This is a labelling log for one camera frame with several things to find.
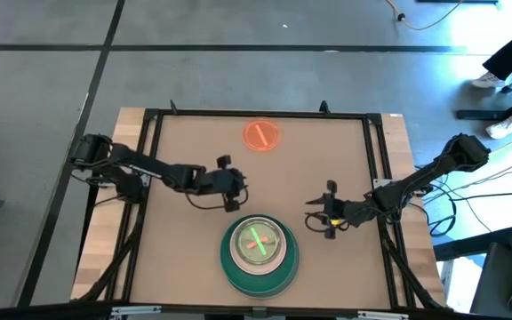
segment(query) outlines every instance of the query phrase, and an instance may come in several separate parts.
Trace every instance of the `gray floor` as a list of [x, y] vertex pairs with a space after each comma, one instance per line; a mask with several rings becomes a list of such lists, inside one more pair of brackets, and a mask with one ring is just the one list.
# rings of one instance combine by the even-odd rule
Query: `gray floor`
[[[452, 7], [397, 2], [416, 25]], [[0, 0], [0, 43], [101, 44], [115, 5]], [[424, 32], [395, 26], [391, 13], [382, 0], [128, 0], [115, 44], [464, 45], [482, 53], [512, 37], [512, 1], [497, 7], [464, 4]], [[95, 52], [0, 52], [0, 197], [7, 201], [0, 209], [0, 307], [15, 301], [97, 58]], [[169, 99], [179, 108], [256, 110], [316, 110], [327, 100], [333, 111], [404, 114], [414, 159], [424, 164], [459, 132], [476, 134], [493, 149], [512, 140], [489, 140], [487, 124], [453, 116], [460, 108], [512, 105], [512, 93], [467, 85], [483, 73], [486, 59], [438, 53], [113, 52], [86, 131], [110, 134], [120, 107], [168, 108]], [[35, 303], [68, 300], [85, 192], [71, 181]], [[431, 214], [439, 216], [440, 208]], [[476, 221], [462, 220], [456, 236], [483, 232]]]

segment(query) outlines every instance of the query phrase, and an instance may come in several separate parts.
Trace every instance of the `black metal frame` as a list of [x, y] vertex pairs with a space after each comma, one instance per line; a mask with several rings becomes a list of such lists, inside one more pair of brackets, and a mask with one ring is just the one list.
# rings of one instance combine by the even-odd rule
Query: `black metal frame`
[[[147, 138], [147, 132], [149, 128], [150, 121], [153, 119], [154, 116], [156, 116], [156, 127], [154, 130], [154, 137], [152, 139], [152, 145], [151, 145], [151, 152], [150, 156], [155, 157], [157, 148], [159, 146], [159, 138], [161, 133], [161, 127], [163, 123], [164, 116], [243, 116], [243, 117], [269, 117], [269, 118], [316, 118], [316, 119], [344, 119], [344, 120], [357, 120], [361, 121], [363, 126], [363, 133], [364, 133], [364, 143], [365, 143], [365, 152], [367, 155], [367, 162], [369, 164], [369, 173], [371, 176], [371, 180], [375, 180], [378, 178], [377, 173], [377, 167], [376, 162], [374, 158], [374, 147], [372, 144], [372, 136], [371, 136], [371, 124], [374, 125], [377, 133], [377, 138], [379, 142], [379, 152], [380, 152], [380, 158], [382, 162], [382, 169], [384, 171], [384, 177], [386, 179], [391, 178], [390, 173], [390, 164], [388, 159], [388, 152], [386, 147], [386, 142], [384, 138], [384, 131], [382, 127], [382, 121], [380, 114], [352, 114], [352, 113], [331, 113], [329, 108], [327, 107], [326, 102], [322, 102], [320, 107], [320, 112], [291, 112], [291, 111], [228, 111], [228, 110], [181, 110], [177, 109], [173, 102], [171, 101], [172, 107], [170, 109], [146, 109], [146, 112], [144, 114], [143, 123], [140, 130], [140, 137], [138, 141], [138, 151], [143, 152], [145, 147], [145, 140]], [[143, 221], [145, 219], [145, 212], [147, 207], [147, 198], [145, 201], [141, 204], [138, 204], [140, 206], [138, 216], [136, 218], [136, 224], [139, 223], [140, 226], [143, 225]], [[125, 235], [127, 234], [127, 227], [128, 222], [130, 219], [130, 214], [132, 211], [132, 206], [130, 204], [127, 204], [124, 207], [124, 213], [121, 220], [121, 226], [118, 230], [118, 235], [116, 239], [116, 253], [119, 252], [119, 248], [122, 246], [122, 243], [124, 242]], [[386, 230], [387, 223], [384, 219], [379, 218], [378, 219], [378, 227], [379, 231], [381, 231], [382, 228]], [[400, 224], [395, 224], [395, 241], [397, 243], [397, 247], [399, 248], [399, 251], [401, 255], [406, 260], [406, 252], [404, 247], [404, 238], [402, 234], [402, 228], [400, 227]], [[122, 300], [123, 301], [129, 301], [130, 294], [131, 294], [131, 288], [132, 288], [132, 281], [133, 281], [133, 274], [135, 270], [135, 265], [137, 263], [137, 255], [140, 245], [140, 236], [138, 236], [136, 243], [133, 246], [133, 249], [130, 253], [130, 258], [127, 264], [127, 269], [125, 272], [125, 279], [124, 279], [124, 288], [122, 291]], [[390, 306], [392, 309], [399, 308], [398, 304], [398, 298], [397, 298], [397, 292], [396, 292], [396, 283], [394, 278], [394, 271], [392, 269], [392, 259], [390, 259], [390, 256], [387, 252], [387, 249], [381, 244], [381, 251], [382, 251], [382, 258], [385, 268], [385, 277], [387, 280], [387, 286], [388, 286], [388, 297], [390, 301]], [[116, 280], [117, 280], [117, 272], [116, 274], [110, 279], [107, 289], [106, 289], [106, 300], [112, 300], [114, 297], [114, 290], [116, 288]], [[405, 279], [404, 281], [404, 290], [405, 290], [405, 296], [406, 296], [406, 303], [408, 307], [415, 308], [415, 299], [413, 298], [412, 289], [410, 286], [408, 286], [408, 283], [406, 283]], [[188, 312], [195, 312], [195, 310], [192, 308]], [[308, 309], [302, 309], [301, 312], [305, 315], [309, 315]]]
[[502, 320], [505, 318], [480, 316], [472, 314], [454, 313], [449, 309], [420, 309], [398, 308], [397, 310], [377, 309], [344, 309], [344, 308], [252, 308], [252, 307], [222, 307], [202, 305], [159, 305], [151, 303], [128, 303], [125, 301], [91, 301], [77, 303], [61, 303], [43, 306], [31, 306], [26, 308], [0, 308], [0, 319], [39, 320], [39, 319], [99, 319], [110, 318], [114, 310], [123, 307], [151, 307], [151, 311], [157, 313], [197, 313], [211, 315], [244, 315], [253, 318], [270, 316], [309, 316], [316, 317], [368, 317], [368, 313], [379, 312], [385, 318], [390, 319], [394, 315], [396, 319], [411, 320]]
[[451, 241], [434, 247], [437, 261], [448, 261], [470, 255], [485, 253], [492, 243], [511, 247], [512, 227], [496, 230], [479, 236]]

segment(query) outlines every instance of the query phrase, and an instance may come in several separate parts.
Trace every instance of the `tan tabletop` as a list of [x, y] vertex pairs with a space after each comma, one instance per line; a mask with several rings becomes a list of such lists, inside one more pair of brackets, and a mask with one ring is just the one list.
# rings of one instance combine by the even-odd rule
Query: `tan tabletop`
[[[143, 108], [122, 108], [114, 142], [136, 148]], [[413, 171], [404, 120], [383, 115], [393, 178]], [[184, 195], [153, 179], [133, 276], [132, 302], [284, 308], [389, 308], [376, 221], [339, 232], [336, 240], [307, 230], [304, 212], [320, 210], [305, 202], [325, 192], [336, 180], [338, 198], [360, 201], [371, 189], [371, 178], [360, 121], [275, 118], [281, 139], [269, 152], [256, 152], [242, 142], [243, 128], [253, 118], [164, 116], [156, 158], [169, 164], [200, 164], [216, 169], [216, 158], [232, 156], [232, 166], [247, 177], [250, 199], [238, 212], [199, 211]], [[150, 125], [150, 147], [153, 123]], [[378, 173], [380, 154], [371, 129]], [[115, 190], [103, 189], [98, 201]], [[200, 205], [221, 204], [220, 196], [193, 196]], [[77, 270], [72, 297], [84, 294], [112, 259], [124, 204], [95, 208]], [[300, 268], [290, 287], [267, 300], [244, 296], [230, 285], [220, 267], [220, 241], [226, 229], [249, 214], [268, 214], [282, 221], [300, 248]], [[409, 264], [435, 300], [444, 304], [436, 258], [426, 217], [404, 209], [402, 226]], [[398, 298], [404, 305], [400, 272], [394, 266]], [[116, 286], [120, 296], [124, 266]]]

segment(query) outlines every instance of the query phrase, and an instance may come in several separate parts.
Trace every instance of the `green bowl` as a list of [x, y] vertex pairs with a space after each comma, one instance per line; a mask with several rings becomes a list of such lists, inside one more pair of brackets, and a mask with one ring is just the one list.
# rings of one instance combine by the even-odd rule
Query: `green bowl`
[[[266, 275], [251, 275], [240, 269], [232, 260], [230, 253], [230, 238], [235, 228], [243, 221], [250, 218], [266, 218], [275, 222], [285, 234], [286, 252], [284, 261], [272, 272]], [[290, 285], [298, 271], [300, 263], [300, 253], [298, 243], [295, 240], [290, 229], [280, 221], [262, 214], [254, 214], [243, 217], [228, 228], [220, 244], [220, 263], [227, 275], [228, 281], [237, 288], [238, 291], [253, 298], [270, 298], [282, 292]]]

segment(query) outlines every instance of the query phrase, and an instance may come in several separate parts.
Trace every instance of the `shoe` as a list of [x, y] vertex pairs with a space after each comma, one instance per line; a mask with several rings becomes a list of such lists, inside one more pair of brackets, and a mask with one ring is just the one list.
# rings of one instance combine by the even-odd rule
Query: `shoe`
[[477, 88], [494, 88], [504, 86], [505, 80], [501, 80], [493, 73], [487, 72], [476, 80], [473, 80], [471, 84]]
[[498, 124], [490, 125], [485, 129], [490, 137], [494, 139], [502, 139], [512, 133], [512, 116], [501, 121]]

